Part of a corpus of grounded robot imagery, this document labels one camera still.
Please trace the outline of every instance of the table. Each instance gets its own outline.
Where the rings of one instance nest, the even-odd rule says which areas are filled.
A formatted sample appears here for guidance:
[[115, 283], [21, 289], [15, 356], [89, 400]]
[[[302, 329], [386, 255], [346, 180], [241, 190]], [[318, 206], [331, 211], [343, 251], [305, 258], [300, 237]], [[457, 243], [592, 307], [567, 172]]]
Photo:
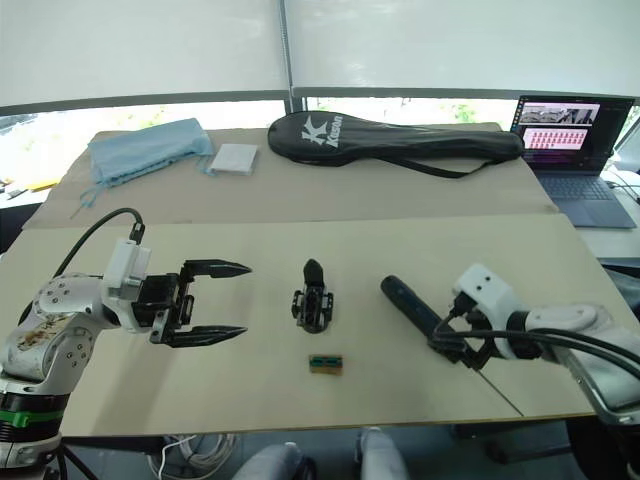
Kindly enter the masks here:
[[[0, 262], [0, 278], [12, 277], [0, 290], [6, 318], [17, 318], [82, 231], [22, 233]], [[103, 271], [115, 237], [127, 233], [127, 227], [101, 229], [70, 271]], [[146, 336], [121, 330], [103, 333], [71, 396], [65, 435], [455, 423], [590, 411], [560, 367], [492, 360], [483, 371], [487, 381], [431, 351], [380, 292], [390, 273], [440, 313], [456, 278], [480, 261], [531, 305], [588, 299], [631, 328], [635, 322], [573, 227], [557, 214], [152, 225], [144, 244], [153, 250], [150, 273], [176, 271], [185, 258], [217, 257], [252, 267], [253, 274], [199, 279], [193, 288], [195, 324], [249, 331], [187, 350], [151, 345]], [[336, 295], [334, 323], [319, 335], [296, 327], [289, 312], [310, 257], [323, 265]], [[13, 325], [3, 322], [0, 336]], [[343, 354], [344, 375], [309, 373], [307, 356], [314, 353]], [[543, 389], [558, 392], [558, 400], [546, 401]]]
[[[455, 127], [499, 128], [497, 124]], [[112, 135], [117, 133], [101, 133], [97, 138]], [[254, 174], [214, 178], [200, 173], [195, 160], [185, 159], [107, 190], [93, 208], [83, 209], [70, 219], [80, 205], [80, 194], [91, 186], [89, 154], [85, 152], [26, 228], [89, 226], [123, 206], [140, 210], [148, 224], [379, 220], [557, 211], [521, 159], [463, 179], [446, 180], [378, 160], [340, 168], [296, 164], [269, 149], [266, 129], [218, 130], [209, 135], [218, 146], [258, 145]], [[450, 159], [446, 165], [453, 170], [470, 170], [478, 161]]]
[[[640, 175], [633, 172], [614, 170], [629, 185], [640, 185]], [[604, 172], [602, 177], [621, 183], [620, 178], [609, 172]], [[636, 195], [640, 195], [640, 188], [635, 189]], [[636, 225], [640, 225], [640, 205], [620, 189], [615, 191], [616, 197], [625, 207]], [[640, 227], [632, 229], [611, 228], [579, 228], [578, 232], [589, 246], [591, 252], [598, 258], [630, 257], [640, 258]]]
[[[249, 328], [232, 341], [172, 350], [143, 335], [102, 334], [71, 396], [65, 435], [456, 423], [591, 411], [561, 367], [496, 359], [478, 374], [450, 364], [427, 348], [379, 289], [384, 276], [396, 274], [443, 314], [454, 281], [479, 261], [532, 306], [601, 303], [637, 329], [523, 161], [444, 180], [376, 161], [298, 165], [268, 150], [264, 129], [209, 134], [217, 145], [259, 145], [254, 175], [210, 178], [185, 160], [108, 190], [94, 208], [69, 219], [90, 186], [85, 153], [0, 262], [6, 285], [0, 303], [7, 318], [17, 318], [84, 231], [79, 227], [132, 206], [147, 224], [149, 273], [177, 271], [187, 258], [206, 257], [254, 269], [235, 279], [199, 279], [193, 287], [195, 324]], [[127, 226], [98, 231], [71, 270], [102, 272], [115, 238], [128, 234], [129, 219], [119, 223]], [[336, 294], [335, 321], [317, 336], [296, 327], [289, 312], [302, 266], [312, 257]], [[11, 328], [13, 322], [1, 324], [0, 336]], [[318, 353], [344, 355], [344, 376], [310, 374], [307, 356]]]

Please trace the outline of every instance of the robotic arm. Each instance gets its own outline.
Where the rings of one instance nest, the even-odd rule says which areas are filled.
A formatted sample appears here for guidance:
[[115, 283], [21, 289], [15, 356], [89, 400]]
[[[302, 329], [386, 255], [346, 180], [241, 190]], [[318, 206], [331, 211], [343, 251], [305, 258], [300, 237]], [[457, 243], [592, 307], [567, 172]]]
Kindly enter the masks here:
[[60, 444], [69, 395], [105, 329], [150, 332], [151, 343], [170, 347], [212, 345], [246, 331], [232, 326], [188, 325], [198, 275], [249, 273], [224, 260], [187, 260], [180, 273], [147, 276], [151, 251], [118, 240], [103, 276], [67, 273], [36, 294], [28, 314], [0, 350], [0, 470], [47, 463]]
[[[631, 478], [640, 478], [640, 336], [613, 322], [601, 306], [576, 304], [529, 309], [486, 267], [471, 266], [456, 282], [449, 315], [440, 319], [397, 277], [381, 288], [452, 362], [482, 369], [492, 358], [534, 359], [570, 370], [601, 422], [609, 427]], [[462, 317], [470, 331], [448, 322]], [[481, 338], [473, 349], [465, 339]]]

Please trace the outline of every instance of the window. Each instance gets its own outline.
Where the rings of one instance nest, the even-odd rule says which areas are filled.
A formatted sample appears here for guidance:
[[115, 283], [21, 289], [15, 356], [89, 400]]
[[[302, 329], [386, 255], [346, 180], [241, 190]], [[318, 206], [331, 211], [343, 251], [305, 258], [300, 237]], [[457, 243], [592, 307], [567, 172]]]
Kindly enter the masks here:
[[517, 100], [464, 98], [308, 98], [309, 110], [329, 110], [398, 124], [497, 122], [509, 130]]
[[266, 127], [282, 101], [212, 102], [90, 108], [0, 117], [0, 178], [19, 184], [62, 177], [103, 130], [141, 128], [195, 117], [204, 129]]

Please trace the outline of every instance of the small wooden block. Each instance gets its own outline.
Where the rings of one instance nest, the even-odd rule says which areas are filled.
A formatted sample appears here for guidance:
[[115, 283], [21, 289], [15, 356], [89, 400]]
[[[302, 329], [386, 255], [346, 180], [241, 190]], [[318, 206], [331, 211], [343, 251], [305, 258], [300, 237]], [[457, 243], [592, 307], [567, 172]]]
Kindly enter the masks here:
[[311, 373], [342, 375], [342, 355], [309, 355]]

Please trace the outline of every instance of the light blue cloth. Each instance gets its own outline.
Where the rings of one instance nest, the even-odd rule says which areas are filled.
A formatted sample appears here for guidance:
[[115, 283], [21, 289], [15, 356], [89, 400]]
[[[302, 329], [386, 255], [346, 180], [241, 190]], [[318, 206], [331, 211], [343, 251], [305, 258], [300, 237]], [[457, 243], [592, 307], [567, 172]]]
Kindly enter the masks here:
[[89, 143], [91, 179], [96, 186], [80, 196], [84, 207], [93, 206], [109, 187], [122, 185], [164, 168], [189, 155], [202, 155], [199, 169], [213, 155], [213, 146], [198, 120], [189, 118]]

